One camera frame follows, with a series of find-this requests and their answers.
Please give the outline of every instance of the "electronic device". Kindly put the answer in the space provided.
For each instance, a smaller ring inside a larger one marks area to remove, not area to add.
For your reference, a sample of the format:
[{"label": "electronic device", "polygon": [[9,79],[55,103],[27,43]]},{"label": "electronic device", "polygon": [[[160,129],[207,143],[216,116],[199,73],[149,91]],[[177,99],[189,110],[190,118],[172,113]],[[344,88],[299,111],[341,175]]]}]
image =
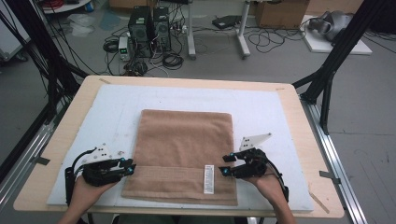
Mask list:
[{"label": "electronic device", "polygon": [[[89,156],[83,158],[81,165],[75,170],[78,160],[85,155]],[[113,159],[114,157],[106,144],[85,151],[76,157],[72,166],[64,170],[67,205],[71,202],[75,181],[80,171],[85,182],[96,187],[119,182],[123,177],[134,173],[136,165],[133,164],[132,159]]]},{"label": "electronic device", "polygon": [[232,152],[229,155],[223,156],[225,162],[244,160],[245,164],[238,165],[235,167],[221,166],[219,167],[223,176],[233,176],[235,178],[249,178],[253,176],[265,175],[268,169],[272,170],[272,173],[276,176],[279,181],[280,187],[282,188],[283,195],[286,201],[289,201],[289,188],[285,186],[282,178],[282,174],[276,169],[275,165],[268,160],[267,156],[263,151],[257,149],[256,146],[271,137],[271,134],[261,134],[256,136],[244,137],[241,142],[239,152]]},{"label": "electronic device", "polygon": [[134,7],[128,22],[128,29],[133,42],[151,42],[155,37],[155,32],[150,7]]},{"label": "electronic device", "polygon": [[322,16],[309,20],[308,29],[317,30],[319,34],[334,42],[337,37],[347,28],[351,15],[346,15],[342,11],[329,12],[326,11]]},{"label": "electronic device", "polygon": [[239,24],[242,20],[241,16],[225,16],[221,18],[217,18],[212,21],[212,24],[218,27],[220,30],[233,27],[236,24]]},{"label": "electronic device", "polygon": [[128,62],[129,60],[131,60],[132,51],[127,36],[121,36],[119,39],[119,53],[120,53],[120,58],[123,61]]},{"label": "electronic device", "polygon": [[152,10],[155,34],[157,36],[157,48],[162,51],[171,50],[171,33],[169,32],[169,8],[155,7]]}]

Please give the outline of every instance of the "forearm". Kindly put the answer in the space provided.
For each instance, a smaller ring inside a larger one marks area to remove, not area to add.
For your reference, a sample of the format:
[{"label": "forearm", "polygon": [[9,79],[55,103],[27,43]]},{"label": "forearm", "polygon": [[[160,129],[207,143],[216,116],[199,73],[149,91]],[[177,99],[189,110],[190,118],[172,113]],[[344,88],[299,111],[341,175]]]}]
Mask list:
[{"label": "forearm", "polygon": [[70,209],[69,207],[61,220],[58,221],[58,224],[76,224],[82,215],[84,215],[84,212]]},{"label": "forearm", "polygon": [[295,224],[296,219],[290,211],[289,205],[286,201],[271,203],[274,207],[276,219],[279,224]]}]

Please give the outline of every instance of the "black metal frame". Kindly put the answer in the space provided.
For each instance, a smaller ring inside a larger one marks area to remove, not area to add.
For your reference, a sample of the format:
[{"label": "black metal frame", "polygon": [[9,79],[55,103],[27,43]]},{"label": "black metal frame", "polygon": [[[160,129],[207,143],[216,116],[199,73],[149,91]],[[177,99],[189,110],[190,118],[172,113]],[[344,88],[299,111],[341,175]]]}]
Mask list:
[{"label": "black metal frame", "polygon": [[312,105],[323,92],[320,126],[326,134],[329,134],[328,118],[334,75],[388,1],[390,0],[364,0],[319,70],[292,84],[297,89],[311,82],[306,92],[300,96],[301,100]]},{"label": "black metal frame", "polygon": [[[45,60],[47,69],[35,60],[34,62],[40,74],[48,79],[49,102],[24,134],[20,142],[12,149],[6,160],[0,165],[0,183],[6,178],[8,172],[12,169],[14,163],[19,159],[20,155],[35,136],[39,127],[42,124],[49,124],[55,117],[57,114],[56,106],[61,97],[73,97],[74,94],[76,94],[79,84],[76,82],[73,74],[83,78],[88,75],[62,57],[58,48],[52,41],[43,21],[37,15],[37,12],[29,0],[6,0],[6,2]],[[0,20],[21,42],[23,48],[29,55],[34,58],[34,51],[27,45],[24,38],[7,23],[7,19],[3,17],[3,15],[0,15]]]}]

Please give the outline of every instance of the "table leg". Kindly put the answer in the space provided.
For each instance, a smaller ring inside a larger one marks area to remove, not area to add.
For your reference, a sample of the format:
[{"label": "table leg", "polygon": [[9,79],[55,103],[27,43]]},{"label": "table leg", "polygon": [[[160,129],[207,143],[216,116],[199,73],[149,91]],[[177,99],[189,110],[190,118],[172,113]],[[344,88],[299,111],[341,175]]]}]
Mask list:
[{"label": "table leg", "polygon": [[192,34],[192,0],[189,1],[189,27],[187,32],[187,46],[189,47],[189,56],[195,60],[195,44],[194,44],[194,36]]},{"label": "table leg", "polygon": [[246,57],[250,56],[250,51],[248,49],[248,44],[247,41],[245,40],[244,37],[244,32],[245,32],[245,26],[247,24],[247,18],[248,18],[248,9],[250,7],[250,1],[245,1],[244,4],[244,9],[242,11],[242,21],[241,21],[241,27],[240,29],[236,30],[237,37],[239,40],[239,43],[241,44],[242,48],[242,58],[245,59]]}]

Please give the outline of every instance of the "cardboard box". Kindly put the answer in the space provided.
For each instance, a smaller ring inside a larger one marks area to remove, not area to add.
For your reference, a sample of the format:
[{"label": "cardboard box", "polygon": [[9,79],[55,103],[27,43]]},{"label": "cardboard box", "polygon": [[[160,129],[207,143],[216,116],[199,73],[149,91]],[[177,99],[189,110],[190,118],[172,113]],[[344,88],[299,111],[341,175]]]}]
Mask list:
[{"label": "cardboard box", "polygon": [[129,9],[135,6],[150,6],[154,7],[157,0],[108,0],[111,8],[115,9]]},{"label": "cardboard box", "polygon": [[356,13],[363,0],[312,0],[306,10],[306,15],[321,16],[326,11],[335,10],[344,13]]},{"label": "cardboard box", "polygon": [[263,28],[298,29],[310,0],[284,0],[273,5],[259,3],[256,10],[257,25]]}]

